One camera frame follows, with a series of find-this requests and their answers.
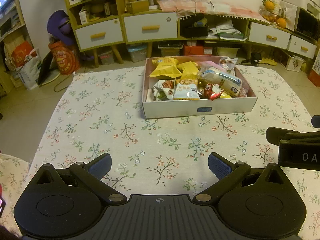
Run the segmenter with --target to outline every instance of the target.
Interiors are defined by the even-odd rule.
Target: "metal screw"
[[[112,202],[119,202],[123,199],[124,199],[124,197],[120,194],[112,194],[109,196],[109,200]]]
[[[196,199],[201,202],[207,202],[211,200],[211,196],[208,194],[199,194],[196,196]]]

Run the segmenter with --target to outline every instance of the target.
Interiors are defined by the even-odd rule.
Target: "floral tablecloth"
[[[256,168],[277,162],[269,126],[314,131],[297,95],[275,71],[239,66],[258,101],[250,113],[145,120],[141,109],[143,67],[78,74],[57,105],[30,168],[67,168],[109,152],[103,181],[121,193],[194,194],[218,179],[207,159],[215,151]],[[320,173],[284,168],[308,213],[303,239],[320,237]]]
[[[20,231],[13,217],[13,208],[24,188],[28,170],[29,163],[26,161],[0,154],[0,184],[2,186],[2,198],[6,202],[0,217],[0,224],[16,233]]]

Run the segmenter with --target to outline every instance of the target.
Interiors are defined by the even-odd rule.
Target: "white drawer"
[[[287,49],[290,33],[259,23],[251,23],[249,41]]]
[[[76,34],[81,50],[123,41],[119,19],[95,23],[77,29]]]
[[[153,13],[124,18],[128,42],[178,37],[177,13]]]
[[[316,45],[291,35],[287,50],[305,57],[313,58],[316,48]]]

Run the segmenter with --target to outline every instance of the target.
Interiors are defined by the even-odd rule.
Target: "orange fruit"
[[[263,0],[262,4],[270,11],[273,11],[275,8],[275,4],[270,0]]]
[[[284,28],[284,29],[287,27],[287,22],[283,18],[279,18],[277,20],[277,24],[279,27]]]

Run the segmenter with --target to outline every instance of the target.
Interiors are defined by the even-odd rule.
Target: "cabinet leg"
[[[118,51],[118,48],[116,45],[111,45],[111,49],[113,51],[113,53],[116,55],[117,59],[118,59],[118,62],[119,64],[123,64],[123,60],[122,60],[122,57]]]
[[[93,55],[94,55],[94,66],[99,67],[99,59],[98,59],[97,49],[93,49]]]
[[[252,50],[252,45],[248,44],[248,47],[247,47],[247,59],[251,59],[251,50]]]
[[[147,58],[151,57],[152,55],[152,45],[153,45],[153,42],[148,42]]]

